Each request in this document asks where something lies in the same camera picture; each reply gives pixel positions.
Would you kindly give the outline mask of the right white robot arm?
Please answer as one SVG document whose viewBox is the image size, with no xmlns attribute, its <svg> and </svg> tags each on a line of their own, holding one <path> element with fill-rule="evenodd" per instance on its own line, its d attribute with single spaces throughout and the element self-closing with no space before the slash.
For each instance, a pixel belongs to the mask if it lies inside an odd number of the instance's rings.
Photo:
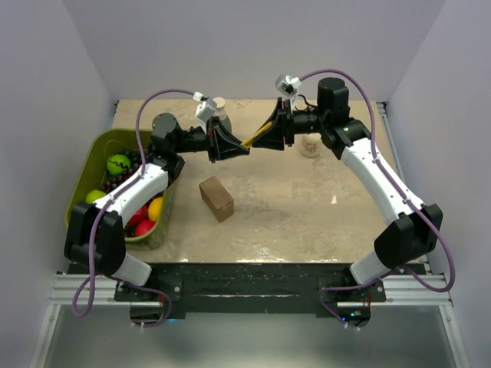
<svg viewBox="0 0 491 368">
<path fill-rule="evenodd" d="M 434 250 L 443 213 L 438 205 L 425 204 L 405 186 L 377 148 L 374 131 L 351 117 L 349 91 L 342 79 L 320 80 L 317 104 L 310 110 L 295 110 L 300 86 L 297 77 L 277 79 L 276 88 L 284 98 L 252 145 L 283 150 L 294 143 L 295 135 L 317 133 L 371 195 L 387 227 L 375 239 L 374 250 L 353 263 L 351 276 L 341 283 L 343 295 L 359 301 L 369 292 L 368 282 Z"/>
</svg>

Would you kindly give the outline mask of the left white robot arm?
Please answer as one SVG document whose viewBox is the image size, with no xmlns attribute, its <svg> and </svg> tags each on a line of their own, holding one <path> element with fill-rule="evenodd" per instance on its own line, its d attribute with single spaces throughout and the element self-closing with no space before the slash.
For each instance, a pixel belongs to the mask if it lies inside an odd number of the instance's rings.
<svg viewBox="0 0 491 368">
<path fill-rule="evenodd" d="M 132 284 L 142 301 L 154 299 L 159 282 L 152 268 L 126 250 L 124 227 L 151 197 L 170 187 L 179 177 L 184 153 L 207 153 L 211 162 L 249 154 L 251 143 L 240 141 L 219 118 L 204 126 L 184 130 L 174 115 L 162 113 L 153 120 L 151 144 L 140 168 L 116 189 L 89 204 L 72 207 L 64 246 L 65 257 L 89 271 L 88 284 L 103 274 Z"/>
</svg>

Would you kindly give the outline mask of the brown cardboard express box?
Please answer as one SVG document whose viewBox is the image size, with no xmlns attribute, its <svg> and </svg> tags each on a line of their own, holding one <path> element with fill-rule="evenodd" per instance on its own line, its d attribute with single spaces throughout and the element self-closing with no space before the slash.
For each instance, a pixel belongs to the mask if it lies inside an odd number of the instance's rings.
<svg viewBox="0 0 491 368">
<path fill-rule="evenodd" d="M 202 200 L 207 204 L 218 223 L 230 218 L 234 212 L 234 199 L 215 176 L 199 184 Z"/>
</svg>

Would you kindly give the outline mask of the yellow utility knife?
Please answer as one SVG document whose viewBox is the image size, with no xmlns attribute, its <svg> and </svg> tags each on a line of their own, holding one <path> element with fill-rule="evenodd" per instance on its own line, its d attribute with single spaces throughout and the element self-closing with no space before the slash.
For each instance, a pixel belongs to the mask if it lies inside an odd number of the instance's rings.
<svg viewBox="0 0 491 368">
<path fill-rule="evenodd" d="M 269 121 L 265 124 L 263 124 L 259 129 L 257 129 L 248 139 L 244 140 L 241 142 L 241 146 L 245 147 L 246 149 L 250 149 L 252 147 L 252 144 L 267 130 L 269 130 L 272 127 L 273 123 L 272 121 Z"/>
</svg>

